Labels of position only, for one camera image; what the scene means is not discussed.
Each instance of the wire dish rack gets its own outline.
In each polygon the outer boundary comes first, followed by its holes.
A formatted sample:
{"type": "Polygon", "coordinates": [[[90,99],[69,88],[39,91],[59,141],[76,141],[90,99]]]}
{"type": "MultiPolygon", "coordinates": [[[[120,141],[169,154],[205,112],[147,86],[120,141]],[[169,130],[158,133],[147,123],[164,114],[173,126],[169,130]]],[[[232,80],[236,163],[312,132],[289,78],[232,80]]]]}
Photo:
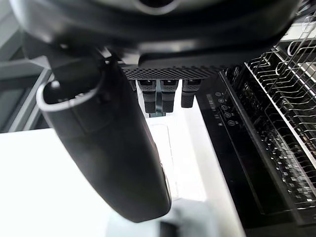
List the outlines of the wire dish rack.
{"type": "MultiPolygon", "coordinates": [[[[263,110],[272,128],[259,135],[297,209],[316,207],[315,20],[315,14],[306,17],[299,39],[245,63],[270,100],[263,110]]],[[[252,96],[247,84],[243,89],[252,96]]]]}

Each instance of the dishwasher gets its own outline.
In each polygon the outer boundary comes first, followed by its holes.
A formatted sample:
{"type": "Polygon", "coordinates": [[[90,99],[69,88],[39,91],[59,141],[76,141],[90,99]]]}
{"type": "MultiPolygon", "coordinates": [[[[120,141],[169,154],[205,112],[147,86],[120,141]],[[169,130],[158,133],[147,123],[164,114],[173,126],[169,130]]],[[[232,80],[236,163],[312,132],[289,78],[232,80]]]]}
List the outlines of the dishwasher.
{"type": "Polygon", "coordinates": [[[196,95],[249,237],[316,236],[315,16],[196,95]]]}

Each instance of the control button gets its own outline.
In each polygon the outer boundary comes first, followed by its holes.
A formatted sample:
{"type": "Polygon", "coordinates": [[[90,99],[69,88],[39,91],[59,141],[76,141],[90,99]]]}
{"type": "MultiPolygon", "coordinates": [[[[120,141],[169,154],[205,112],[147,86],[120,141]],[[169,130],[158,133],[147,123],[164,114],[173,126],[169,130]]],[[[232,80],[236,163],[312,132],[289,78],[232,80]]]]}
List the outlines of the control button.
{"type": "Polygon", "coordinates": [[[229,126],[234,126],[234,125],[235,125],[235,122],[232,121],[232,120],[229,120],[229,121],[228,121],[228,125],[229,125],[229,126]]]}

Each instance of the white countertop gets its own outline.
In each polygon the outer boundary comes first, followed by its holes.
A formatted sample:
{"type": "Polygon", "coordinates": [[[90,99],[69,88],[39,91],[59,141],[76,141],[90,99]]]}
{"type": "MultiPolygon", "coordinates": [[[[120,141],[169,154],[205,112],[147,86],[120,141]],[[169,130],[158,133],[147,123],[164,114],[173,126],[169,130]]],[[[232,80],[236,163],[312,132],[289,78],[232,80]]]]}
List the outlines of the white countertop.
{"type": "MultiPolygon", "coordinates": [[[[220,236],[243,237],[197,102],[147,122],[173,197],[207,201],[220,236]]],[[[111,209],[52,129],[0,134],[0,144],[1,237],[105,236],[111,209]]]]}

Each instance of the perforated metal plate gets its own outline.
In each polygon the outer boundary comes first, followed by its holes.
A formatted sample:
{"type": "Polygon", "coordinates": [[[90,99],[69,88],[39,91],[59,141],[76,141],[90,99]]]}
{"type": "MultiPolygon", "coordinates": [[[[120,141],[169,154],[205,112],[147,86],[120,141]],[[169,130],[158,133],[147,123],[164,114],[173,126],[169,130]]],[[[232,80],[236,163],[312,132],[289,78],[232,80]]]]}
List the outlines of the perforated metal plate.
{"type": "Polygon", "coordinates": [[[172,68],[138,68],[130,66],[123,68],[129,80],[189,80],[207,79],[226,67],[201,66],[201,67],[172,67],[172,68]]]}

